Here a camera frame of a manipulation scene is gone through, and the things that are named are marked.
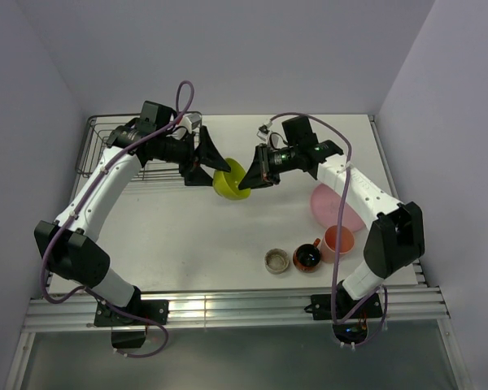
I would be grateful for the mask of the speckled ceramic cup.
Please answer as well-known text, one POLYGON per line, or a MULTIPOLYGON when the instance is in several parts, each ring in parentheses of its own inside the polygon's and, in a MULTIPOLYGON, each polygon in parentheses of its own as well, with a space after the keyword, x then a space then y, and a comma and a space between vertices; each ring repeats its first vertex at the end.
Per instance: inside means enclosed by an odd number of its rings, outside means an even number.
POLYGON ((285 272, 289 265, 288 254, 283 249, 270 249, 264 256, 264 266, 273 275, 285 272))

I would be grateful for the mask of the orange black mug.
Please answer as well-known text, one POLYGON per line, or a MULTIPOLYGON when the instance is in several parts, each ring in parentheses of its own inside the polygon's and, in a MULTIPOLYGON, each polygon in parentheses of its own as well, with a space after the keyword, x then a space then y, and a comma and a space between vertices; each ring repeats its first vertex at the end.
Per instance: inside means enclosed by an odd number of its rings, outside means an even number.
POLYGON ((313 243, 300 245, 293 252, 292 262, 298 271, 312 273, 318 269, 321 261, 319 244, 320 238, 317 238, 313 243))

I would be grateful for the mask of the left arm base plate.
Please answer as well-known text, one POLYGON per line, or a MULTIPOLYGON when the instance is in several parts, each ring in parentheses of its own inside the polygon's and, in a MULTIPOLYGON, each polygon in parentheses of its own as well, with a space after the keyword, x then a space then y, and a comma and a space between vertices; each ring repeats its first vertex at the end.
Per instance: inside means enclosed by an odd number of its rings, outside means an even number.
POLYGON ((118 308, 109 303, 98 302, 93 325, 111 329, 111 346, 115 353, 127 358, 149 358, 165 349, 169 341, 168 300, 143 300, 131 308, 118 308), (163 333, 160 346, 151 352, 141 348, 149 341, 150 328, 156 327, 163 333))

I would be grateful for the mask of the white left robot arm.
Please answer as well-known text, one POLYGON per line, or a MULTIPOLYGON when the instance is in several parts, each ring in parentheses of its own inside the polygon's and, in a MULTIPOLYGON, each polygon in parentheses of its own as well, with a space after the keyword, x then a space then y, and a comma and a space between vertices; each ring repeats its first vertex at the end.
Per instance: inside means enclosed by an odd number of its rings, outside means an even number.
POLYGON ((71 280, 79 290, 113 305, 113 315, 133 324, 142 314, 139 288, 111 268, 98 244, 102 227, 125 187, 153 160, 174 163, 187 186, 210 187, 206 167, 229 172, 201 114, 180 114, 171 107, 144 102, 137 118, 103 139, 94 172, 70 205, 52 222, 41 221, 34 236, 45 271, 71 280))

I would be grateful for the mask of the green bowl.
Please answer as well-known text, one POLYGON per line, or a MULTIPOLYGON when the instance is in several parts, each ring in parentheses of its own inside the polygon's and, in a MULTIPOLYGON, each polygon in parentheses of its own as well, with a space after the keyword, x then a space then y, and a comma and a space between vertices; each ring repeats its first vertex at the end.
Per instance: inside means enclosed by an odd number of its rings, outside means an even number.
POLYGON ((244 168, 233 158, 226 158, 225 161, 228 163, 230 171, 214 171, 213 189, 217 195, 230 201, 247 199, 251 195, 251 190, 239 188, 239 184, 246 175, 244 168))

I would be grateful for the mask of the pink tumbler cup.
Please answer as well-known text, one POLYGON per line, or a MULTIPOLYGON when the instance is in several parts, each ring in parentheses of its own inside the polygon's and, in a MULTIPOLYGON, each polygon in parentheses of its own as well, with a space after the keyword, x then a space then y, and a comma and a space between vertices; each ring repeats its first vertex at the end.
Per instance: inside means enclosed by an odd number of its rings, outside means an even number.
POLYGON ((353 233, 342 226, 341 231, 338 226, 329 227, 320 243, 320 253, 323 262, 333 263, 335 255, 338 253, 339 257, 350 253, 355 246, 355 237, 353 233))

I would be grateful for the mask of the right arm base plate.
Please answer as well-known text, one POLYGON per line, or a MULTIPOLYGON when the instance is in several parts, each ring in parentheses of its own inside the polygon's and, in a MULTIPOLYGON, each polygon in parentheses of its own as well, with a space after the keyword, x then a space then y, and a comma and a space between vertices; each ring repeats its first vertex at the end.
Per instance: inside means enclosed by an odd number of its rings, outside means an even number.
MULTIPOLYGON (((359 301, 353 301, 349 297, 339 295, 336 299, 337 319, 342 319, 359 301)), ((331 295, 314 294, 310 296, 310 304, 304 307, 304 312, 310 314, 315 321, 331 319, 331 295)), ((377 294, 371 296, 351 319, 380 319, 383 314, 382 304, 377 294)))

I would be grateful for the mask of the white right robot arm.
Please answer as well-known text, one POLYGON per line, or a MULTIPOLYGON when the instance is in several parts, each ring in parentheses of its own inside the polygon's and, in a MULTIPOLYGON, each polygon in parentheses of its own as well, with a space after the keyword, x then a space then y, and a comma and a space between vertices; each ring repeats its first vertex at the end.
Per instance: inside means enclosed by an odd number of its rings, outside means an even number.
POLYGON ((343 281, 332 281, 331 318, 342 322, 356 315, 387 278, 424 254, 422 210, 384 192, 354 167, 350 145, 342 149, 331 140, 320 141, 311 126, 314 116, 284 113, 283 118, 285 147, 272 146, 271 120, 261 125, 262 142, 238 187, 267 188, 279 184, 282 173, 304 171, 340 193, 340 207, 351 207, 361 218, 368 229, 363 260, 343 281))

